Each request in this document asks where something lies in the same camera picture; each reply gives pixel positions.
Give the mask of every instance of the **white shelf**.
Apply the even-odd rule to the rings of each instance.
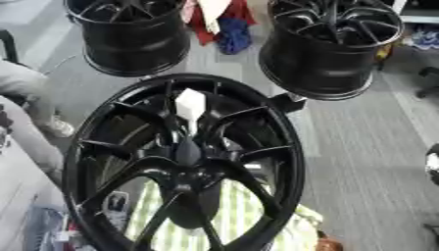
[[[404,23],[439,24],[439,10],[405,10],[408,0],[395,0],[392,8]]]

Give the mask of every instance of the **red cloth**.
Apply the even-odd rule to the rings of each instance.
[[[224,18],[233,18],[242,21],[246,21],[248,25],[254,25],[256,22],[250,13],[246,0],[232,0],[230,5],[225,9],[225,12],[221,15]],[[197,34],[198,40],[202,45],[206,45],[209,42],[215,40],[215,36],[206,30],[204,24],[203,12],[199,5],[195,7],[192,19],[189,22],[189,26]]]

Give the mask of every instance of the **person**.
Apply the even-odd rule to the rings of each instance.
[[[74,127],[55,115],[55,106],[45,89],[47,79],[37,71],[0,59],[0,95],[24,97],[36,126],[57,137],[70,137]]]
[[[0,128],[11,134],[40,170],[61,188],[63,155],[60,150],[49,143],[22,107],[1,95]]]

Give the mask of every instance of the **white shoe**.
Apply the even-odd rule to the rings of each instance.
[[[70,137],[74,134],[74,127],[60,120],[60,117],[52,117],[52,121],[44,126],[44,129],[56,137]]]

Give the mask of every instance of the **pile of clothes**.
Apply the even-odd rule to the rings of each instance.
[[[439,30],[437,28],[419,29],[405,37],[403,44],[420,50],[439,49]]]
[[[249,25],[256,22],[246,0],[188,0],[181,17],[202,45],[215,41],[224,54],[237,54],[252,43]]]

